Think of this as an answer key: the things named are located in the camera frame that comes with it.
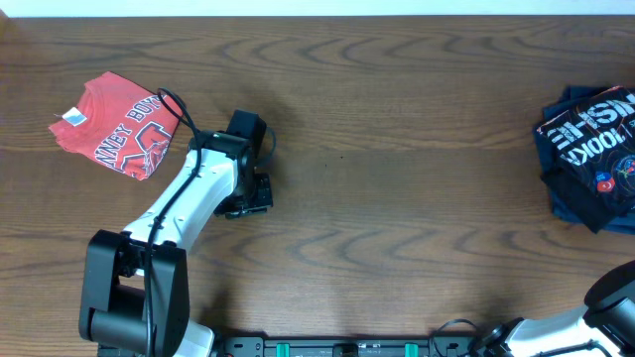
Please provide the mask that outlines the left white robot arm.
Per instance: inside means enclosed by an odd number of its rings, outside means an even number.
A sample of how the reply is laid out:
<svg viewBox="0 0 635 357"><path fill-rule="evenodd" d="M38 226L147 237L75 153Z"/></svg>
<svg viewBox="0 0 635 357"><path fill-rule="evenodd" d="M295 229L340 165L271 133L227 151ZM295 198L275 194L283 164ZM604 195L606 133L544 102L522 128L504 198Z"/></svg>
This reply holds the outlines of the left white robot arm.
<svg viewBox="0 0 635 357"><path fill-rule="evenodd" d="M121 232L89 241L78 330L100 356L209 356L213 331L191 320L188 252L213 215L228 219L272 206L256 173L261 133L204 131L178 175Z"/></svg>

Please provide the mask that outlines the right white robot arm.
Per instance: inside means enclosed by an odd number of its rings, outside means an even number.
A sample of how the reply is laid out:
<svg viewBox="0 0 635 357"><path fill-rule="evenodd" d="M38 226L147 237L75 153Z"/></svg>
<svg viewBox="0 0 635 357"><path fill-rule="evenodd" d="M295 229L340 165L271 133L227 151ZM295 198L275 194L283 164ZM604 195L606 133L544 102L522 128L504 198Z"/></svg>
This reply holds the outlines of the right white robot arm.
<svg viewBox="0 0 635 357"><path fill-rule="evenodd" d="M480 337L475 356L626 357L634 354L634 263L602 276L583 304L544 319L519 317Z"/></svg>

